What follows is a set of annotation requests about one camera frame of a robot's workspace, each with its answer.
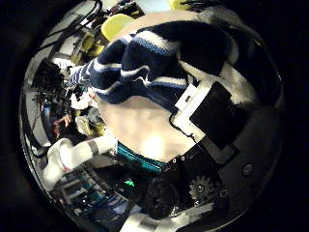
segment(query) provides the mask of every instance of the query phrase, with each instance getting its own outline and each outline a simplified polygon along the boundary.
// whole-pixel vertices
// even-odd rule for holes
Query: black gear
[[[193,200],[206,201],[210,200],[215,194],[215,187],[211,178],[205,176],[197,176],[195,180],[190,183],[190,195]]]
[[[175,186],[164,179],[154,179],[145,196],[145,206],[153,219],[168,217],[179,203]]]

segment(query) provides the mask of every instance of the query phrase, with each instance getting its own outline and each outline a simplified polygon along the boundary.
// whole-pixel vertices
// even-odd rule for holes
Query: teal component
[[[159,173],[165,164],[164,162],[144,158],[141,155],[132,152],[128,147],[120,142],[118,142],[117,146],[117,155],[122,156],[129,161],[138,162],[142,168],[155,173]]]
[[[97,202],[105,199],[106,197],[95,191],[92,194],[90,194],[90,198],[91,198],[92,202],[97,203]]]

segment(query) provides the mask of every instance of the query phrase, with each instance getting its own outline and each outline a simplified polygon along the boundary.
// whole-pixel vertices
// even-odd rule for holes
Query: black cable
[[[82,22],[85,18],[87,18],[87,17],[95,10],[95,8],[96,8],[97,5],[98,5],[98,2],[96,2],[95,6],[94,6],[87,14],[85,14],[85,15],[82,16],[80,19],[78,19],[78,20],[74,23],[74,25],[71,25],[70,27],[66,27],[66,28],[63,28],[63,29],[61,29],[61,30],[55,31],[55,32],[49,34],[49,35],[47,36],[47,38],[49,38],[49,37],[51,37],[51,36],[54,36],[54,35],[56,35],[56,34],[59,34],[59,33],[61,33],[61,32],[70,30],[71,27],[74,28],[74,27],[78,26],[78,24],[79,24],[80,22]],[[68,18],[69,16],[71,16],[72,14],[74,14],[76,11],[74,11],[74,12],[71,13],[71,14],[69,14],[68,16],[66,16],[65,18],[63,18],[61,21],[63,21],[64,19]]]
[[[80,10],[84,5],[85,3],[87,2],[87,0],[82,0],[82,2],[84,2],[83,4],[81,4],[77,9],[73,9],[71,11],[71,13],[69,13],[67,16],[63,17],[60,22],[62,22],[63,20],[65,20],[66,18],[70,17],[71,15],[75,14],[78,10]]]
[[[33,130],[34,130],[36,124],[37,124],[38,119],[42,116],[42,113],[43,113],[43,110],[42,110],[41,113],[37,116],[37,111],[38,111],[38,109],[39,109],[39,105],[37,105],[35,120],[34,120],[33,125],[32,125],[32,127],[31,127],[31,133],[30,133],[30,135],[29,135],[29,147],[30,147],[31,151],[32,151],[32,147],[33,147],[32,141],[31,141],[31,136],[34,135],[34,134],[33,134]],[[35,158],[37,158],[37,159],[42,159],[42,158],[44,158],[44,157],[47,156],[47,151],[44,151],[41,155],[36,155],[36,154],[34,154],[33,151],[32,151],[32,155],[33,155]]]
[[[88,21],[87,23],[85,23],[84,25],[81,25],[80,27],[76,28],[74,31],[68,33],[64,38],[61,38],[61,39],[59,39],[59,40],[57,40],[57,41],[55,41],[55,42],[48,43],[48,44],[46,44],[46,45],[40,47],[36,52],[38,53],[39,51],[41,51],[41,50],[43,50],[43,49],[46,49],[46,48],[48,48],[48,47],[50,47],[50,46],[52,46],[52,45],[55,45],[55,44],[57,44],[57,43],[60,43],[60,42],[62,42],[62,41],[64,41],[64,40],[66,40],[68,37],[74,35],[74,34],[77,33],[78,31],[80,31],[81,29],[83,29],[84,27],[86,27],[89,23],[91,23],[92,19],[95,18],[95,17],[99,14],[99,12],[101,11],[101,9],[102,9],[102,3],[101,3],[99,0],[95,0],[95,1],[96,1],[96,6],[98,5],[98,10],[97,10],[97,12],[96,12],[95,14],[91,14],[91,15],[88,16],[87,19],[88,19],[89,21]]]

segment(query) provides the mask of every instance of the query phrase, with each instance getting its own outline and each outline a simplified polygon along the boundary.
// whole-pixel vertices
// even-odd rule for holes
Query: white robotic arm
[[[52,190],[62,176],[94,156],[106,153],[116,147],[117,139],[109,132],[104,136],[87,140],[73,146],[67,138],[52,145],[47,153],[48,165],[42,178],[47,190]]]

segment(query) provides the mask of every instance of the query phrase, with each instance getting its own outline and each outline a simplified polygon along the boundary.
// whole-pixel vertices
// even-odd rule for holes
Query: screw
[[[228,190],[223,189],[222,191],[220,191],[219,195],[221,198],[225,198],[228,195]]]
[[[199,185],[196,190],[197,190],[197,192],[202,193],[202,192],[204,192],[205,187],[202,186],[202,185]]]
[[[243,168],[242,168],[242,175],[244,177],[249,177],[253,174],[254,172],[254,165],[252,163],[247,163]]]

